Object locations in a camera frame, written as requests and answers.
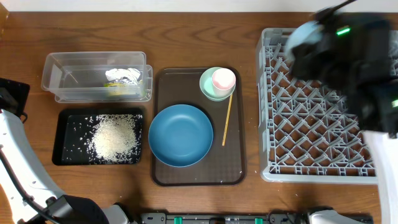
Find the pile of rice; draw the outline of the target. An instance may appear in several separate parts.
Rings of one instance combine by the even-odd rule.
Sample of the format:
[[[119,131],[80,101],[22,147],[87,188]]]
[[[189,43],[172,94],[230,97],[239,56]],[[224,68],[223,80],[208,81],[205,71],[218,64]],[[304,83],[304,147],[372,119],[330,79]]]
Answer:
[[[97,155],[114,159],[116,154],[128,153],[136,145],[134,122],[130,116],[112,115],[102,118],[95,126],[92,143]]]

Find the yellow green snack wrapper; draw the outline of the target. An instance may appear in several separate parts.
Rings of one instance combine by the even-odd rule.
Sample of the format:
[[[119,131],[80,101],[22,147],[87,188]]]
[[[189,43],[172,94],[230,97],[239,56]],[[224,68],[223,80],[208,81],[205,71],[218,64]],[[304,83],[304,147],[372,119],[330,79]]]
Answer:
[[[104,84],[108,88],[110,95],[141,95],[143,93],[142,82],[132,82],[129,80],[113,80]]]

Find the white tissue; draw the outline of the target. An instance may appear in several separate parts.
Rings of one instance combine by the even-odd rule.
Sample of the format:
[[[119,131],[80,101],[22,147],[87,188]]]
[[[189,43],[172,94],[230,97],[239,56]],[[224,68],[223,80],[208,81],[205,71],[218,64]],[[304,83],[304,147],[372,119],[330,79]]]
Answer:
[[[113,83],[127,83],[137,85],[141,73],[136,68],[114,68],[105,72],[106,78]]]

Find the dark blue plate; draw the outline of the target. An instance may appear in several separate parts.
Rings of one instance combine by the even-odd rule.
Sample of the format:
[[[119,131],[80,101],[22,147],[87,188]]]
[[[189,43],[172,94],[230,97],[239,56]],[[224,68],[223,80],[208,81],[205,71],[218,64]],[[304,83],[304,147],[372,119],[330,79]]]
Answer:
[[[172,105],[150,124],[148,141],[155,157],[172,167],[188,167],[201,161],[211,149],[213,126],[202,110]]]

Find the light blue bowl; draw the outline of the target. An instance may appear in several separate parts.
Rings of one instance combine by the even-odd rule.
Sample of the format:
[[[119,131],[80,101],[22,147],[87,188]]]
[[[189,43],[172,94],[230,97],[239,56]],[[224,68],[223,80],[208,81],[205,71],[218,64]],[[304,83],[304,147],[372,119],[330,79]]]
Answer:
[[[284,53],[287,60],[293,61],[292,49],[301,44],[316,44],[322,39],[323,26],[316,21],[309,21],[296,28],[286,41]]]

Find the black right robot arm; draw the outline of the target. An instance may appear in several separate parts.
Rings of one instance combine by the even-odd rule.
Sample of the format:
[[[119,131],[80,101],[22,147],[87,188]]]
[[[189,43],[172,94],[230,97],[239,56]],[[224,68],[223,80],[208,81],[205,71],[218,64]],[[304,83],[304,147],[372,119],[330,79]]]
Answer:
[[[382,222],[397,223],[397,76],[389,55],[391,23],[372,12],[318,11],[297,28],[285,52],[291,75],[318,80],[346,97],[376,167]]]

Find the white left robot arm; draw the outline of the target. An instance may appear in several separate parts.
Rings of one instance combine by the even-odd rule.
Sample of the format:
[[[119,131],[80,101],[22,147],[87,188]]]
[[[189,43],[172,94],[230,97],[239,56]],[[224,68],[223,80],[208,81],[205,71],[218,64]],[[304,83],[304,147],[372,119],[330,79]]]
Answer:
[[[29,90],[1,79],[1,187],[14,223],[134,223],[120,204],[100,208],[89,198],[67,195],[52,180],[25,135]]]

